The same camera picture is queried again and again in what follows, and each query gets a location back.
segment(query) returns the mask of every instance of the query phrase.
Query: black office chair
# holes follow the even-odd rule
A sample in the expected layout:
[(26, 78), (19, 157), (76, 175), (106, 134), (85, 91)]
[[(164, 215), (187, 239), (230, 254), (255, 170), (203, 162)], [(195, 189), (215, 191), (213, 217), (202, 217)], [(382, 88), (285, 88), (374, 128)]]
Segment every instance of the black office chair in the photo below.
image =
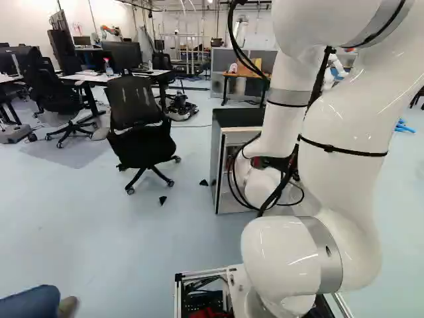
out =
[(419, 98), (424, 96), (424, 87), (422, 87), (417, 95), (412, 99), (409, 108), (414, 107), (416, 104), (418, 104)]
[(31, 87), (31, 99), (37, 102), (40, 109), (37, 117), (53, 127), (67, 125), (57, 131), (46, 134), (46, 140), (52, 140), (52, 136), (64, 133), (57, 143), (58, 148), (63, 148), (63, 142), (77, 132), (91, 137), (93, 132), (83, 129), (84, 127), (97, 128), (96, 123), (74, 124), (72, 119), (78, 113), (89, 108), (84, 103), (82, 95), (78, 93), (83, 82), (75, 85), (63, 84), (54, 73), (50, 59), (41, 58), (38, 50), (31, 50), (23, 65), (23, 76), (26, 84)]
[[(107, 140), (121, 163), (119, 171), (138, 168), (138, 172), (125, 187), (129, 195), (135, 192), (133, 185), (144, 171), (152, 170), (166, 181), (168, 187), (174, 181), (167, 178), (155, 165), (175, 160), (175, 142), (170, 136), (171, 120), (156, 104), (148, 78), (124, 76), (107, 82), (106, 95), (111, 107), (111, 131)], [(162, 122), (157, 126), (150, 124)]]
[[(153, 70), (169, 70), (169, 71), (174, 70), (174, 68), (172, 67), (170, 55), (166, 53), (162, 53), (162, 52), (153, 52), (152, 66), (153, 66)], [(168, 80), (168, 84), (172, 84), (176, 81), (176, 75), (174, 72), (169, 72), (168, 74), (166, 74), (166, 78)], [(181, 89), (183, 90), (183, 94), (185, 94), (183, 81), (181, 79), (180, 79), (180, 84), (181, 84)], [(167, 94), (166, 98), (174, 100), (173, 95)]]

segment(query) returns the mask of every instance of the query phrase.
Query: desk leg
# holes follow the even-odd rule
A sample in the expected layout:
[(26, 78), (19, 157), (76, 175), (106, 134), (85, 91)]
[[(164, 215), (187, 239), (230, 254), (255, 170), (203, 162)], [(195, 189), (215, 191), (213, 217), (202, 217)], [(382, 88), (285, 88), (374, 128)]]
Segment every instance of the desk leg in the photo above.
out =
[(158, 80), (159, 83), (159, 96), (160, 96), (160, 108), (162, 109), (162, 113), (167, 113), (166, 107), (166, 83), (163, 82), (162, 79)]
[(5, 108), (3, 107), (3, 104), (0, 105), (0, 115), (2, 116), (5, 124), (11, 123), (11, 119), (10, 119), (9, 115), (7, 114)]
[(224, 76), (224, 96), (223, 96), (223, 102), (221, 103), (221, 106), (224, 106), (227, 103), (227, 83), (228, 83), (228, 76)]
[(11, 112), (11, 114), (12, 114), (12, 116), (13, 116), (16, 124), (17, 125), (21, 125), (22, 124), (21, 123), (21, 120), (19, 119), (18, 115), (16, 114), (15, 109), (13, 108), (11, 102), (10, 101), (6, 101), (5, 103), (7, 105), (7, 108), (9, 108), (9, 111)]
[(90, 85), (87, 84), (84, 87), (84, 91), (85, 91), (85, 95), (88, 98), (88, 105), (90, 106), (91, 109), (91, 116), (85, 117), (83, 119), (80, 119), (77, 123), (78, 124), (82, 124), (86, 121), (90, 121), (100, 115), (106, 114), (106, 111), (99, 111), (97, 109), (97, 105), (95, 104), (95, 100), (94, 100), (94, 96), (93, 96), (93, 92), (91, 91)]
[(264, 82), (264, 87), (262, 88), (262, 96), (260, 97), (259, 108), (265, 107), (264, 99), (265, 99), (265, 94), (266, 94), (266, 87), (267, 87), (267, 83)]

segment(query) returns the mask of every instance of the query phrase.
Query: person's leg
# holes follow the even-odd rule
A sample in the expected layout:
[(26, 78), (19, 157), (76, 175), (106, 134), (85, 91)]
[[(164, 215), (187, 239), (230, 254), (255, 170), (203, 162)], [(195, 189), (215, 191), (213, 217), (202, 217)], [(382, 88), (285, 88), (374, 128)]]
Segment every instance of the person's leg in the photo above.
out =
[(0, 317), (57, 318), (59, 303), (58, 288), (42, 285), (0, 299)]

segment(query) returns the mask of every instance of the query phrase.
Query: wall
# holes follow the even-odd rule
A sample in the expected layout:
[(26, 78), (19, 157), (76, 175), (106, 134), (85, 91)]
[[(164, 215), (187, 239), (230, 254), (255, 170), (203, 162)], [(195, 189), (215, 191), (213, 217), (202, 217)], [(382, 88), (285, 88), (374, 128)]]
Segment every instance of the wall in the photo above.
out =
[(44, 56), (53, 60), (48, 41), (48, 18), (58, 10), (56, 0), (0, 0), (0, 42), (39, 46)]
[[(141, 26), (144, 25), (142, 20), (142, 10), (138, 10), (136, 15), (137, 23)], [(228, 30), (227, 30), (227, 15), (226, 10), (219, 12), (219, 26), (218, 26), (218, 37), (229, 42)], [(255, 10), (237, 10), (234, 14), (234, 21), (238, 16), (245, 15), (249, 20), (248, 29), (246, 32), (246, 48), (275, 48), (275, 39), (272, 30), (271, 21), (271, 10), (261, 10), (261, 12)], [(150, 35), (152, 36), (152, 20), (147, 18), (146, 23)], [(159, 37), (160, 33), (173, 34), (175, 29), (178, 28), (180, 33), (200, 33), (207, 36), (205, 44), (208, 46), (211, 38), (217, 36), (217, 13), (215, 11), (206, 11), (205, 20), (202, 21), (201, 11), (190, 11), (186, 12), (163, 12), (153, 13), (153, 23), (156, 33), (156, 38)]]
[[(100, 25), (120, 27), (124, 37), (135, 38), (133, 9), (115, 0), (90, 0), (97, 31)], [(89, 0), (60, 0), (72, 35), (90, 35), (95, 32), (89, 10)], [(48, 18), (58, 11), (57, 0), (0, 0), (0, 42), (11, 46), (19, 43), (39, 46), (43, 56), (52, 59), (58, 67), (50, 45)]]

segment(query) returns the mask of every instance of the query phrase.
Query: metal frame cart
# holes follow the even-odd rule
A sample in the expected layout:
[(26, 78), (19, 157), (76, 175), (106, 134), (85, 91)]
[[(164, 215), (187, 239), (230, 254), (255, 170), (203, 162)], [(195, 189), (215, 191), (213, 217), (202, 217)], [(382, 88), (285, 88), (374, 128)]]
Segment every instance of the metal frame cart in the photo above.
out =
[[(249, 291), (250, 282), (244, 266), (234, 265), (214, 270), (199, 272), (183, 272), (175, 275), (174, 318), (207, 317), (198, 314), (213, 311), (212, 317), (247, 318), (246, 297), (252, 301), (260, 301), (256, 293)], [(342, 295), (332, 294), (344, 318), (354, 318)], [(257, 318), (272, 317), (266, 310), (261, 310)], [(315, 306), (305, 318), (334, 318), (324, 295), (317, 295)]]

